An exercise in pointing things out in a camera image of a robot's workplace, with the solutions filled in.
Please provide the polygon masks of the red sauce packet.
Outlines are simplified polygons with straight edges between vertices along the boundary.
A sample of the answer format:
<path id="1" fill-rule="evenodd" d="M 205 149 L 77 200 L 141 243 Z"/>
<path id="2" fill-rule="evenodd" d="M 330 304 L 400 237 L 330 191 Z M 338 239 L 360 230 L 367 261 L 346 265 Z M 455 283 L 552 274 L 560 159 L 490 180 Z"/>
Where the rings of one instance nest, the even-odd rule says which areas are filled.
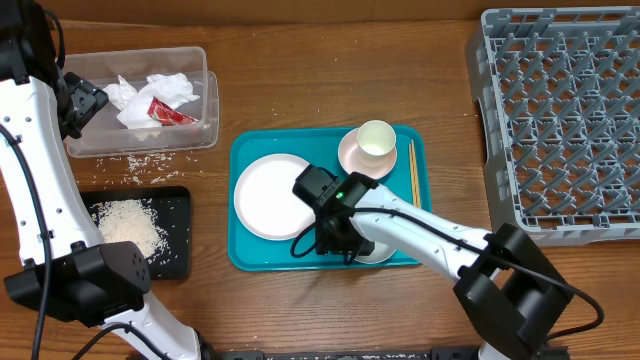
<path id="1" fill-rule="evenodd" d="M 158 121 L 162 126 L 191 125 L 197 122 L 197 119 L 173 110 L 156 97 L 152 99 L 147 114 L 151 119 Z"/>

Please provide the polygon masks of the pile of white rice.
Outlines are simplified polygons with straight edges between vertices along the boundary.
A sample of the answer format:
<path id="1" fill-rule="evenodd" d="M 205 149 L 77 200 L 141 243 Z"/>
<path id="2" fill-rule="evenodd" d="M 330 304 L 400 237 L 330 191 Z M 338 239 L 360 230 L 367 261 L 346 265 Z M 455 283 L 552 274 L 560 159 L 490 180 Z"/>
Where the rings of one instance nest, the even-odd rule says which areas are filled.
<path id="1" fill-rule="evenodd" d="M 156 224 L 158 213 L 149 200 L 99 202 L 89 213 L 106 243 L 130 241 L 149 262 L 169 248 L 168 232 Z"/>

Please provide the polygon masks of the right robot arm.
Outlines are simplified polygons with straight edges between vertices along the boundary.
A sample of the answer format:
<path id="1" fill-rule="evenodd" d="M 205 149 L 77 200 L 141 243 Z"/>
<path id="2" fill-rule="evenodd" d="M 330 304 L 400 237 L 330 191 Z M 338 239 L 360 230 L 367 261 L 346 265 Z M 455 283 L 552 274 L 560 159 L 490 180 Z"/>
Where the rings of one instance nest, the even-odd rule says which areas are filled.
<path id="1" fill-rule="evenodd" d="M 353 173 L 340 181 L 307 166 L 293 194 L 309 206 L 312 251 L 339 255 L 351 265 L 381 245 L 449 279 L 456 298 L 485 344 L 481 359 L 534 359 L 573 298 L 563 277 L 521 229 L 470 228 L 440 218 Z"/>

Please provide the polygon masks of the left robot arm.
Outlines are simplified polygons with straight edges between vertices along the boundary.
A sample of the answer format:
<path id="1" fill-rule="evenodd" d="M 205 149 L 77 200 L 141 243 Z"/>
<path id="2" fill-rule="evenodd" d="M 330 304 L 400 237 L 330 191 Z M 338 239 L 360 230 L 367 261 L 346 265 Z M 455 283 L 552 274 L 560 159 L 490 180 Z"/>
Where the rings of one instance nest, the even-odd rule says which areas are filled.
<path id="1" fill-rule="evenodd" d="M 210 359 L 200 333 L 177 320 L 151 289 L 141 251 L 108 243 L 92 221 L 63 142 L 108 101 L 64 71 L 57 18 L 33 1 L 1 5 L 1 173 L 16 219 L 22 264 L 5 288 L 40 319 L 114 333 L 149 359 Z"/>

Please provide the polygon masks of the large white plate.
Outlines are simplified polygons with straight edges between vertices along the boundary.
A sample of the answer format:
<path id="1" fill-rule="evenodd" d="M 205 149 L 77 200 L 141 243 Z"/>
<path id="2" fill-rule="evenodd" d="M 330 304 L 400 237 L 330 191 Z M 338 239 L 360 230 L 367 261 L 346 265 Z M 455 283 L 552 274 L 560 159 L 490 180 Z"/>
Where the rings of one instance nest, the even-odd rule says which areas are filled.
<path id="1" fill-rule="evenodd" d="M 252 234 L 284 241 L 313 222 L 312 209 L 293 193 L 296 178 L 308 165 L 301 157 L 277 153 L 255 160 L 242 172 L 234 189 L 234 208 Z"/>

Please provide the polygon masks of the white napkin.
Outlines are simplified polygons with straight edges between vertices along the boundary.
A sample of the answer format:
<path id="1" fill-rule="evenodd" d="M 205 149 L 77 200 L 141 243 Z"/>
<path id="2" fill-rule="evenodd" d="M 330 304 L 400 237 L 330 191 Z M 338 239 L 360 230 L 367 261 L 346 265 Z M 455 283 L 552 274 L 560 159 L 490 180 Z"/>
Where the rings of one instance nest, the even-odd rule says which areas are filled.
<path id="1" fill-rule="evenodd" d="M 191 82 L 182 73 L 149 75 L 146 78 L 147 84 L 140 90 L 136 90 L 122 76 L 118 76 L 118 80 L 117 84 L 107 85 L 104 91 L 109 101 L 119 110 L 117 120 L 128 129 L 162 127 L 147 114 L 154 97 L 176 111 L 180 106 L 200 99 L 194 93 Z"/>

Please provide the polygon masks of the grey bowl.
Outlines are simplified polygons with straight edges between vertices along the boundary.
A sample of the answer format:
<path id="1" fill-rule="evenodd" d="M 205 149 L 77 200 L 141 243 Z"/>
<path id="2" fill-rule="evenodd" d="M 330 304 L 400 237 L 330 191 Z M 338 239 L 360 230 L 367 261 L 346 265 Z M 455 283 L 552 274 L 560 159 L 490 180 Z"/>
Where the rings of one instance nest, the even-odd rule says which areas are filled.
<path id="1" fill-rule="evenodd" d="M 369 255 L 358 255 L 355 260 L 362 264 L 379 264 L 391 258 L 396 250 L 383 243 L 374 242 L 373 251 Z"/>

